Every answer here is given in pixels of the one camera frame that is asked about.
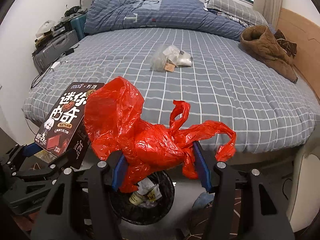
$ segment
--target snack box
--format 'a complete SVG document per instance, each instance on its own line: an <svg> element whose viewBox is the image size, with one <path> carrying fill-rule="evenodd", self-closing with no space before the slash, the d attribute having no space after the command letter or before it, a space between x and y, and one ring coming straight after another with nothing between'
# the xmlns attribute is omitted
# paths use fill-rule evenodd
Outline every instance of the snack box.
<svg viewBox="0 0 320 240"><path fill-rule="evenodd" d="M55 157L75 149L72 166L79 169L90 144L83 123L84 107L87 97L103 86L104 83L71 83L39 128L35 143Z"/></svg>

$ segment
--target gray suitcase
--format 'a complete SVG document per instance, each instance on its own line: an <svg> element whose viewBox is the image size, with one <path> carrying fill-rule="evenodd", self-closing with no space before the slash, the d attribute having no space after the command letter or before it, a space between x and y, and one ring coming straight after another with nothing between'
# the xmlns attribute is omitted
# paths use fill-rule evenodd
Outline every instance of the gray suitcase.
<svg viewBox="0 0 320 240"><path fill-rule="evenodd" d="M62 53L70 49L78 41L76 30L56 37L33 57L33 62L38 72L40 74L43 73L52 62L55 62Z"/></svg>

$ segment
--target silver bolt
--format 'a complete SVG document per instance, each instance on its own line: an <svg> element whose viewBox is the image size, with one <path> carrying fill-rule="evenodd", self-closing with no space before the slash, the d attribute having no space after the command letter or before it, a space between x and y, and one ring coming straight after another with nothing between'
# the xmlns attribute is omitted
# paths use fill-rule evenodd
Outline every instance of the silver bolt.
<svg viewBox="0 0 320 240"><path fill-rule="evenodd" d="M64 169L64 171L63 171L63 173L66 174L66 175L70 174L71 172L72 172L72 169L71 169L71 168L66 168L66 169Z"/></svg>
<svg viewBox="0 0 320 240"><path fill-rule="evenodd" d="M220 168L220 169L224 169L227 165L223 162L218 162L217 163L217 167Z"/></svg>
<svg viewBox="0 0 320 240"><path fill-rule="evenodd" d="M98 162L98 167L99 168L104 168L106 165L107 165L107 163L104 162L104 161Z"/></svg>
<svg viewBox="0 0 320 240"><path fill-rule="evenodd" d="M251 171L251 173L252 173L254 176L258 176L258 175L260 174L260 171L257 170L257 169L253 169L253 170Z"/></svg>

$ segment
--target wooden panel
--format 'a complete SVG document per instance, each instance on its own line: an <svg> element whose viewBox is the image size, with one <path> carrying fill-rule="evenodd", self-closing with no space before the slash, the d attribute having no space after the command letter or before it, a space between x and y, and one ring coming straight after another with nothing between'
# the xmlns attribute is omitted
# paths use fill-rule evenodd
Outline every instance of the wooden panel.
<svg viewBox="0 0 320 240"><path fill-rule="evenodd" d="M281 8L277 29L287 40L297 43L294 64L320 97L320 27L305 17Z"/></svg>

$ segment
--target bed sheet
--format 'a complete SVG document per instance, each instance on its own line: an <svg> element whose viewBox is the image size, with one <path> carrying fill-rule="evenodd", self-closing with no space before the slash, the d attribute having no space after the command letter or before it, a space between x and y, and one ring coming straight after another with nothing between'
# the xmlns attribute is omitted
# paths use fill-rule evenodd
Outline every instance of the bed sheet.
<svg viewBox="0 0 320 240"><path fill-rule="evenodd" d="M193 56L192 67L174 73L150 70L153 53L174 44ZM142 119L166 126L172 101L191 104L182 128L221 121L237 133L236 150L266 152L305 143L320 119L320 106L308 85L293 84L246 54L237 41L191 30L125 29L87 36L61 66L30 92L23 111L35 123L44 118L66 87L77 82L109 82L123 76L145 99ZM228 141L218 135L201 144Z"/></svg>

